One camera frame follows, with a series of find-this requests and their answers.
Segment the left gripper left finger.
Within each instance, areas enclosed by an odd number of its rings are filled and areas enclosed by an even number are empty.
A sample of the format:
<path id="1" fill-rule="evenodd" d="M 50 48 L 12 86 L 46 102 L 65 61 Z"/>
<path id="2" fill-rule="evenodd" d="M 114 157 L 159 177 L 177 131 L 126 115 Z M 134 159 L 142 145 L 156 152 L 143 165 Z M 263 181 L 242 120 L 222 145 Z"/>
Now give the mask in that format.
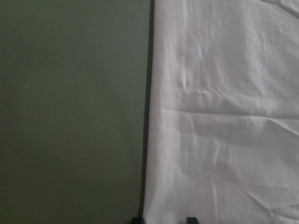
<path id="1" fill-rule="evenodd" d="M 143 217 L 133 217 L 131 219 L 131 224 L 145 224 Z"/>

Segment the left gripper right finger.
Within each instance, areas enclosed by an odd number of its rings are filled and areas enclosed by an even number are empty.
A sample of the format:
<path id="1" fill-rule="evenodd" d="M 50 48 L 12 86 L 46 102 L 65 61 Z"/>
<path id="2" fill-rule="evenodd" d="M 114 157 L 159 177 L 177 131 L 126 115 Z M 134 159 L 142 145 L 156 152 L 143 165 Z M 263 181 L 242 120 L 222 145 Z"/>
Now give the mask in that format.
<path id="1" fill-rule="evenodd" d="M 187 217 L 186 224 L 198 224 L 198 220 L 196 217 Z"/>

